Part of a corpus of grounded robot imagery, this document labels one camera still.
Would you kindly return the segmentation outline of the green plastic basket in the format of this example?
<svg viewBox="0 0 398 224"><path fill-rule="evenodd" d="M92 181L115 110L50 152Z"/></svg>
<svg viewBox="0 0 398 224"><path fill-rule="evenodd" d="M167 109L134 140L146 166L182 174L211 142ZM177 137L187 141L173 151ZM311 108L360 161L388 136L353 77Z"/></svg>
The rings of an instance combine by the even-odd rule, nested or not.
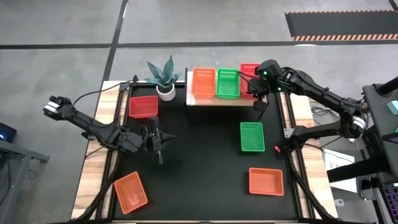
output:
<svg viewBox="0 0 398 224"><path fill-rule="evenodd" d="M240 97L238 69L219 68L216 74L216 97L235 100Z"/></svg>
<svg viewBox="0 0 398 224"><path fill-rule="evenodd" d="M260 122L240 122L241 150L243 152L264 152L264 130Z"/></svg>

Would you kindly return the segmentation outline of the dark electronic device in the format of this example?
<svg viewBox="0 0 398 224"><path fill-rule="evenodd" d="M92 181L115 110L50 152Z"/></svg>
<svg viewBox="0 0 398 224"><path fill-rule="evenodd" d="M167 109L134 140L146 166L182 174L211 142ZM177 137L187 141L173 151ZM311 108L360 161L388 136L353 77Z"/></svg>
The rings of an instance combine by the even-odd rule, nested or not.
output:
<svg viewBox="0 0 398 224"><path fill-rule="evenodd" d="M16 129L4 123L0 123L0 140L12 143L16 134Z"/></svg>

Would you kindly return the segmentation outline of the grey desk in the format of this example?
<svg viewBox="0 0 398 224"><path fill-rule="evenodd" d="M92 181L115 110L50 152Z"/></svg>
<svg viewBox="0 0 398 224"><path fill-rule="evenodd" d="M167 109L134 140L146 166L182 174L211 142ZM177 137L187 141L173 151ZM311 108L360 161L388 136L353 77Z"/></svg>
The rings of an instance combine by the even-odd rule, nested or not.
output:
<svg viewBox="0 0 398 224"><path fill-rule="evenodd" d="M0 197L0 224L10 224L11 215L16 206L17 196L22 186L24 175L29 168L30 160L37 159L40 163L48 163L50 156L1 140L0 152L9 161L4 165L10 168L9 172L7 172L8 184L3 196Z"/></svg>

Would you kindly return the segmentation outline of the white plant pot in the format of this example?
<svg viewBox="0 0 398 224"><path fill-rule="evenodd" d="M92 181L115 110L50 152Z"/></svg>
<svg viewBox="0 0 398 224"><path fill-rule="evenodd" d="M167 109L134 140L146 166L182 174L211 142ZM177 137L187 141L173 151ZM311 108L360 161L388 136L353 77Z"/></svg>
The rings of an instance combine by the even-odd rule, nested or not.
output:
<svg viewBox="0 0 398 224"><path fill-rule="evenodd" d="M159 96L159 98L162 101L171 101L175 98L176 95L176 90L175 90L175 85L172 84L171 86L167 88L162 88L160 86L156 86L156 91Z"/></svg>

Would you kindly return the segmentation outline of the black equipment cart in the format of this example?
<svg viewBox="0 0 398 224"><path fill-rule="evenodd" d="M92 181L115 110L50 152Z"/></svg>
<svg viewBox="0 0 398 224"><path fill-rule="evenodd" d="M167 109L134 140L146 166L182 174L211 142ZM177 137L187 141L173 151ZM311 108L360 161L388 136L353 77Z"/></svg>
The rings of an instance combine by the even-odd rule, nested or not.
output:
<svg viewBox="0 0 398 224"><path fill-rule="evenodd" d="M398 77L363 87L373 125L362 134L370 158L327 172L330 182L376 174L381 184L398 183L398 114L387 104L398 101Z"/></svg>

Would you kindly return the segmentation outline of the orange plastic basket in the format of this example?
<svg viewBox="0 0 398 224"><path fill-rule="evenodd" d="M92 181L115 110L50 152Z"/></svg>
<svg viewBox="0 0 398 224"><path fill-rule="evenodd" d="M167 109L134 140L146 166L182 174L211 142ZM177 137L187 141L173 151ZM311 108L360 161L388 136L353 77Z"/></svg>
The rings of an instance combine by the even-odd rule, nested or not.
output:
<svg viewBox="0 0 398 224"><path fill-rule="evenodd" d="M116 180L113 185L124 215L148 203L146 192L137 171Z"/></svg>
<svg viewBox="0 0 398 224"><path fill-rule="evenodd" d="M195 98L212 98L215 95L216 70L195 67L193 69L192 94Z"/></svg>
<svg viewBox="0 0 398 224"><path fill-rule="evenodd" d="M249 193L259 195L284 195L283 173L279 169L251 167L249 169Z"/></svg>

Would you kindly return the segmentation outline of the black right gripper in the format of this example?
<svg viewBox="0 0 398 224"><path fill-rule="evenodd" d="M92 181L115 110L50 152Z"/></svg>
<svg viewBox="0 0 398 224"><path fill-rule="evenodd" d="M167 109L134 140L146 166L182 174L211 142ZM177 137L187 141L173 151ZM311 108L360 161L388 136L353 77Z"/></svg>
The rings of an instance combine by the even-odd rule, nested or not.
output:
<svg viewBox="0 0 398 224"><path fill-rule="evenodd" d="M257 100L263 100L263 98L269 94L269 90L264 80L252 78L248 81L248 93ZM265 112L267 107L268 104L264 101L255 101L253 103L255 111Z"/></svg>

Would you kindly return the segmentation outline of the black hazard-striped floor mat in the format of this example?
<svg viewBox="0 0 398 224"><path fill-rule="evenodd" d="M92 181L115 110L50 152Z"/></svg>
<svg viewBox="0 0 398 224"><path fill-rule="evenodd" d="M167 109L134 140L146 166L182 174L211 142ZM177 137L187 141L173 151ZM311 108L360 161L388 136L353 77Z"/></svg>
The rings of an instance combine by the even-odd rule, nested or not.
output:
<svg viewBox="0 0 398 224"><path fill-rule="evenodd" d="M286 12L294 41L398 40L398 11Z"/></svg>

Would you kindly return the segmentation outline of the black table mat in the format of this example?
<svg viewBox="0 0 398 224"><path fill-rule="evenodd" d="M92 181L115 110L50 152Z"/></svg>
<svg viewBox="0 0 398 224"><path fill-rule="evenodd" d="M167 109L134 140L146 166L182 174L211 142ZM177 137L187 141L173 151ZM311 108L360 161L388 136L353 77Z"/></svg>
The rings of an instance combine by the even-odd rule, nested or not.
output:
<svg viewBox="0 0 398 224"><path fill-rule="evenodd" d="M186 91L178 88L172 101L159 103L160 129L176 135L165 143L159 165L152 152L126 153L119 175L137 171L148 203L124 215L114 207L116 220L295 220L297 200L289 168L274 146L283 143L276 96L263 116L252 106L186 106ZM266 150L241 150L240 122L260 122ZM251 167L279 169L284 195L249 193Z"/></svg>

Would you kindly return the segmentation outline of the red plastic basket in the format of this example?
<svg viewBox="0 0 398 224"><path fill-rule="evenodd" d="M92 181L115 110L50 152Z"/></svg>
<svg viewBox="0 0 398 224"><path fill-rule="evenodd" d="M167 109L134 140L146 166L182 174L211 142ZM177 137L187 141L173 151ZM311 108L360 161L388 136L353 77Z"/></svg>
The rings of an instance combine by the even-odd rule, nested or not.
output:
<svg viewBox="0 0 398 224"><path fill-rule="evenodd" d="M149 118L158 115L158 96L136 96L129 100L129 116Z"/></svg>
<svg viewBox="0 0 398 224"><path fill-rule="evenodd" d="M249 81L250 79L254 77L258 77L254 71L255 68L259 66L259 63L242 63L240 65L239 71L243 72L242 76ZM248 93L248 83L245 81L242 77L239 78L240 80L240 97L242 99L247 99L247 100L253 100L254 98L252 95Z"/></svg>

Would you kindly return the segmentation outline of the white paper sheet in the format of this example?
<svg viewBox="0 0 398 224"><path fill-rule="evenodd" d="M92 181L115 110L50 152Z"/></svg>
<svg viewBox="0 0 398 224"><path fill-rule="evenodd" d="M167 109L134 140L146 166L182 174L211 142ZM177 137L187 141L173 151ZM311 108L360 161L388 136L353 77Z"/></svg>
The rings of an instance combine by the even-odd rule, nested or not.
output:
<svg viewBox="0 0 398 224"><path fill-rule="evenodd" d="M337 151L332 151L329 149L324 149L323 150L323 161L324 165L327 171L336 169L342 166L347 166L350 164L355 163L355 158L354 156L350 156L347 154L343 154ZM347 179L347 180L341 180L338 182L330 182L330 186L336 189L340 190L345 190L349 191L352 193L357 193L358 188L357 188L357 183L356 179Z"/></svg>

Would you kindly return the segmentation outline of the wooden shelf with black legs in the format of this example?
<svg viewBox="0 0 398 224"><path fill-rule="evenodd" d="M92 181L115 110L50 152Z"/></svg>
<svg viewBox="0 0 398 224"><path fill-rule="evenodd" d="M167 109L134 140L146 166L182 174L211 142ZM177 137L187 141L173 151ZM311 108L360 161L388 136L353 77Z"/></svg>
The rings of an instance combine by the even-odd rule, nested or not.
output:
<svg viewBox="0 0 398 224"><path fill-rule="evenodd" d="M195 98L192 94L192 80L193 80L193 71L186 70L185 72L185 89L186 89L186 100L185 104L187 106L253 106L253 103L256 101L253 100L242 99L239 97L235 100L226 100L219 99L216 97L216 85L215 85L215 95L212 98Z"/></svg>

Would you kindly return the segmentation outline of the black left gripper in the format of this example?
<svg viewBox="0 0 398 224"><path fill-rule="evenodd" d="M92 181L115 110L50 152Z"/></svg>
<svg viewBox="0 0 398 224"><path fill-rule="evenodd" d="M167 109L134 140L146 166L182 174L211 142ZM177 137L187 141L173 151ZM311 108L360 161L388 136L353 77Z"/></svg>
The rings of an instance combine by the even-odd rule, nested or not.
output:
<svg viewBox="0 0 398 224"><path fill-rule="evenodd" d="M161 151L163 150L163 144L161 131L157 130L156 132L149 134L146 142L146 148L150 152L157 152L158 163L159 165L162 165L163 157Z"/></svg>

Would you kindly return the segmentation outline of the black keyboard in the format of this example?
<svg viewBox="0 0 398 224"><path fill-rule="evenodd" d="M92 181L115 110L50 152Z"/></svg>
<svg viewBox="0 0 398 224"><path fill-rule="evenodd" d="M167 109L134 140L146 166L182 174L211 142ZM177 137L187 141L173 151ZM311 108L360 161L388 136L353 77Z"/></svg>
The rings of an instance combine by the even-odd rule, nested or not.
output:
<svg viewBox="0 0 398 224"><path fill-rule="evenodd" d="M398 223L398 183L384 185L382 193L392 221Z"/></svg>

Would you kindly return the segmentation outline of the green snake plant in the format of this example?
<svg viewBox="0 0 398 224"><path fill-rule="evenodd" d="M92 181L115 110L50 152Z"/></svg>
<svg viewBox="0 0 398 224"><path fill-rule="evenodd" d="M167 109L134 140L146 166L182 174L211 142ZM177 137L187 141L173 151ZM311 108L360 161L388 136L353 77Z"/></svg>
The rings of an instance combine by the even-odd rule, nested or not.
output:
<svg viewBox="0 0 398 224"><path fill-rule="evenodd" d="M161 88L171 87L181 75L181 73L174 73L174 60L172 56L166 61L163 69L156 67L150 62L147 62L147 65L153 78L146 78L145 81Z"/></svg>

